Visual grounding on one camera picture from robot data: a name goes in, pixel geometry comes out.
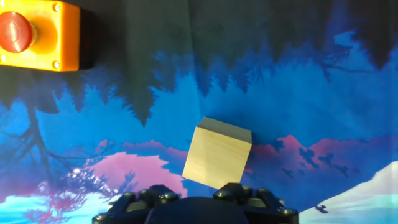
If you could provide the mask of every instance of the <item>wooden block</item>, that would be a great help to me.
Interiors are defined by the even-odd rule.
[[[239,183],[251,140],[249,130],[203,118],[195,128],[182,176],[216,189]]]

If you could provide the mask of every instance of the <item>white snow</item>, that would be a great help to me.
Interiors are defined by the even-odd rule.
[[[300,224],[397,224],[398,161],[319,205],[326,206],[328,213],[308,209],[300,214]]]

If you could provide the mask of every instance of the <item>printed backdrop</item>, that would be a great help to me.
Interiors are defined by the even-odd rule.
[[[376,0],[69,0],[98,63],[0,68],[0,223],[91,223],[181,174],[204,117],[250,129],[242,183],[300,223],[398,223],[398,11]]]

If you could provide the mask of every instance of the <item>orange box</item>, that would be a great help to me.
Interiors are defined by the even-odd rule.
[[[16,12],[35,30],[32,45],[21,53],[0,47],[0,65],[77,71],[80,66],[80,8],[61,1],[0,0],[0,15]]]

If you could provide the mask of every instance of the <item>red button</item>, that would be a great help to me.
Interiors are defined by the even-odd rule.
[[[21,53],[29,48],[33,41],[33,29],[30,22],[16,12],[0,15],[0,46],[11,53]]]

